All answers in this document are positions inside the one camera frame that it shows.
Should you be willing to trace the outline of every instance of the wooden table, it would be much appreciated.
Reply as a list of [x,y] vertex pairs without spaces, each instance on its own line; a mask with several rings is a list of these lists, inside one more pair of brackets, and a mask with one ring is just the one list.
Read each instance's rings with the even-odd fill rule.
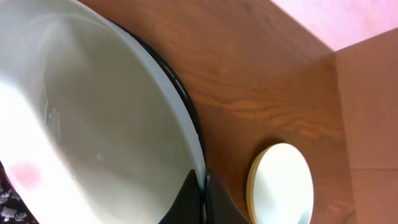
[[312,223],[356,223],[335,58],[266,0],[82,0],[144,39],[174,68],[198,111],[206,162],[248,218],[246,178],[267,146],[301,150]]

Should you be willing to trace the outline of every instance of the wooden surface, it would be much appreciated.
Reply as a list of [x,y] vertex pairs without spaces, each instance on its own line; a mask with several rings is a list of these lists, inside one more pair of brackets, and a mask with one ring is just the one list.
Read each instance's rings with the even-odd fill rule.
[[355,223],[335,60],[265,0],[82,0],[142,37],[174,68],[197,108],[207,166],[248,217],[246,178],[263,149],[304,154],[312,223]]
[[398,219],[398,29],[336,53],[361,224]]

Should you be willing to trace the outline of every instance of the brown panel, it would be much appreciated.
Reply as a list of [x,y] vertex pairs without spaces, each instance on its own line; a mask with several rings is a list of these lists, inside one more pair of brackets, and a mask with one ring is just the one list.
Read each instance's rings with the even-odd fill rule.
[[269,1],[83,0],[153,46],[197,107],[207,165],[248,217],[246,177],[260,150],[286,141],[315,185],[312,223],[354,223],[332,52]]
[[398,168],[398,29],[336,53],[351,166]]
[[358,223],[396,224],[398,169],[352,170]]

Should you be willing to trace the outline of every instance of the pink surface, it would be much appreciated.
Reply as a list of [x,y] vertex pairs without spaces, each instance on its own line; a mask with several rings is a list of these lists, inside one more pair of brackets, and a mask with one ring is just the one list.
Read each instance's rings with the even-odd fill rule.
[[397,0],[271,0],[334,51],[398,27]]

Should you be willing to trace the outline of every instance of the brown table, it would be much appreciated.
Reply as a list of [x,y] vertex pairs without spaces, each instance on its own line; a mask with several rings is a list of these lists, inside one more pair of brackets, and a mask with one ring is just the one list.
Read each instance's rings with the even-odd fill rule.
[[312,172],[312,223],[356,223],[335,58],[304,28],[266,0],[82,2],[174,68],[197,108],[207,166],[247,218],[251,162],[285,141]]

